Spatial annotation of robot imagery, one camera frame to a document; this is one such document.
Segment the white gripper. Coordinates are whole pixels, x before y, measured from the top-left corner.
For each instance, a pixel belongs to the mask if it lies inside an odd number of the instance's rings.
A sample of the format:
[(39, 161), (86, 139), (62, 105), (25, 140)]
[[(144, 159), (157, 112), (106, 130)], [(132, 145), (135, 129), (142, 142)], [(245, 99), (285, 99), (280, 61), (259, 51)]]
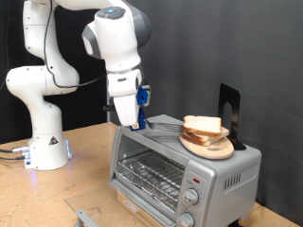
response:
[(139, 123), (137, 123), (137, 121), (139, 106), (136, 95), (115, 96), (114, 104), (120, 123), (123, 126), (131, 126), (132, 131), (138, 130)]

